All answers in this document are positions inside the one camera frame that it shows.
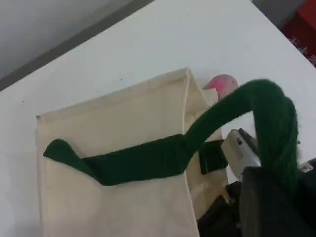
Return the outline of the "silver white right gripper body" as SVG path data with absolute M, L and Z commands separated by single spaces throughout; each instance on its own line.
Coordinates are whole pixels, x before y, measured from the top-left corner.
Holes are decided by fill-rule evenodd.
M 221 145 L 222 152 L 232 173 L 242 181 L 242 173 L 246 167 L 260 167 L 257 140 L 244 129 L 232 129 Z

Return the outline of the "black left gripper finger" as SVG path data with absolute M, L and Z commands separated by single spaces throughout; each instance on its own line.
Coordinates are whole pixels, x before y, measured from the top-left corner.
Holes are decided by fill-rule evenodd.
M 225 187 L 229 200 L 218 196 L 209 209 L 197 221 L 201 237 L 240 237 L 239 197 L 241 183 L 234 182 Z
M 261 167 L 243 172 L 240 222 L 244 237 L 314 237 L 316 235 L 316 172 L 302 172 L 289 194 L 275 176 Z

